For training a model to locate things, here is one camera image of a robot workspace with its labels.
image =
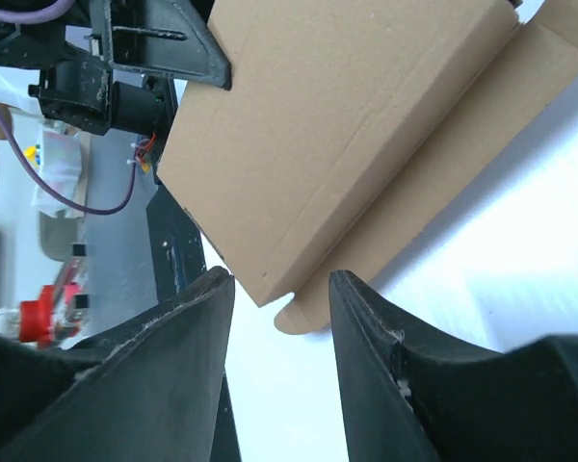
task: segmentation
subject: white wall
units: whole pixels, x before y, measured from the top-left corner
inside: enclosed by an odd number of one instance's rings
[[[37,143],[39,119],[13,115],[13,125],[22,148]],[[30,205],[34,186],[9,144],[0,141],[0,307],[36,299],[61,265],[40,250],[39,213]]]

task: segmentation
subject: yellow object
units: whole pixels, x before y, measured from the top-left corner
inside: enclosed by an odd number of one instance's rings
[[[39,150],[36,146],[30,146],[23,151],[23,155],[26,159],[35,167],[39,166]]]

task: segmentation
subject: brown cardboard box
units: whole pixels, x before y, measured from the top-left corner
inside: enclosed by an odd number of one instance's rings
[[[276,316],[300,334],[329,321],[328,276],[374,278],[578,75],[578,0],[546,0]]]
[[[191,83],[160,165],[265,304],[296,291],[509,40],[507,0],[217,0],[230,92]]]

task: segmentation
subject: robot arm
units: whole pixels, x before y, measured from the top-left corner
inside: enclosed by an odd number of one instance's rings
[[[4,20],[61,5],[66,12],[48,22]],[[0,0],[6,12],[0,66],[39,70],[29,93],[47,118],[96,135],[117,128],[149,136],[171,124],[168,79],[231,87],[229,61],[201,18],[211,2],[197,6],[189,0]],[[69,25],[92,29],[89,50],[66,41]],[[114,82],[114,69],[145,74],[144,87]]]

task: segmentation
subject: white table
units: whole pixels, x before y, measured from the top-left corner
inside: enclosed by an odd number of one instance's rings
[[[541,3],[526,1],[521,18]],[[204,251],[208,267],[223,264]],[[578,79],[374,286],[495,350],[578,333]],[[277,332],[288,299],[259,309],[237,288],[226,370],[243,460],[347,460],[331,333]]]

